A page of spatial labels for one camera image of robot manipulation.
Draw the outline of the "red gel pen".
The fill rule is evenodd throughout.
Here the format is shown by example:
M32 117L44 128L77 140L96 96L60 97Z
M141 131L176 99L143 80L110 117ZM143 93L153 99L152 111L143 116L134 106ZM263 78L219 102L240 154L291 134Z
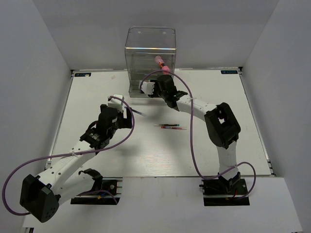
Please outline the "red gel pen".
M161 126L161 128L168 130L187 130L186 127L179 127L179 126Z

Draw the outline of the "pink marker tube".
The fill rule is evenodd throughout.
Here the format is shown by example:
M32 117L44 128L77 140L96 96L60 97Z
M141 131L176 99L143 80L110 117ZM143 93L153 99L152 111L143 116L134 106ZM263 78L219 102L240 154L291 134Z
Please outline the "pink marker tube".
M156 56L155 57L155 62L158 64L160 69L162 70L163 74L170 74L170 68L165 64L164 60L162 59L161 56Z

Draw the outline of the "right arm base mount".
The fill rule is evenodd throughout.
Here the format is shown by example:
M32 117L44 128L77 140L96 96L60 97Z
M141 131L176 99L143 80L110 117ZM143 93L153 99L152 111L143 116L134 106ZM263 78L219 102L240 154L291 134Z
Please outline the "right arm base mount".
M204 206L249 206L245 179L240 179L230 189L217 179L202 180L199 187L203 191Z

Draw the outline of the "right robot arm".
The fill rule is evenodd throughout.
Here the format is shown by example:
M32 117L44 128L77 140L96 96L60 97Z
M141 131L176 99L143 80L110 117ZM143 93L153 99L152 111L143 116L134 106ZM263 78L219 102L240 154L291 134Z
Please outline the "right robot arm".
M190 152L197 174L204 177L197 166L193 147L193 118L205 122L211 142L216 146L219 159L219 171L215 179L219 180L219 187L224 193L232 193L241 179L236 159L236 145L241 127L230 106L223 102L215 105L195 99L188 87L187 92L177 90L171 75L164 74L155 80L141 81L141 93L151 98L162 98L168 107L176 111L190 114Z

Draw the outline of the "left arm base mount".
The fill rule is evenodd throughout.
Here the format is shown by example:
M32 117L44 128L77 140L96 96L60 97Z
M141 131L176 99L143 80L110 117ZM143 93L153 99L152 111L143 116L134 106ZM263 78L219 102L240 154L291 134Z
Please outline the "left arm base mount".
M121 199L123 178L103 178L101 188L87 191L70 200L71 205L117 205Z

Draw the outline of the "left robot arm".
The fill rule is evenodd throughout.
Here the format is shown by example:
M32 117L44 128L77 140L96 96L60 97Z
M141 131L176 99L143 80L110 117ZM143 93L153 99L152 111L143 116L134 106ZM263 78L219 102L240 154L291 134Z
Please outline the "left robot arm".
M103 176L83 165L104 149L118 129L133 126L129 107L102 104L98 120L92 122L69 156L61 157L37 176L24 178L20 205L41 223L50 220L64 202L80 194L103 192Z

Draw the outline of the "clear acrylic drawer organizer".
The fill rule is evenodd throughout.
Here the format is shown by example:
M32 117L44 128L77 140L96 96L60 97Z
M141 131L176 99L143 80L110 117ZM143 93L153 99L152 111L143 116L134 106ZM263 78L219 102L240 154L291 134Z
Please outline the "clear acrylic drawer organizer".
M160 67L155 62L161 56L174 72L176 61L175 29L160 26L133 26L129 28L125 43L125 60L129 77L129 96L144 97L139 92L139 82Z

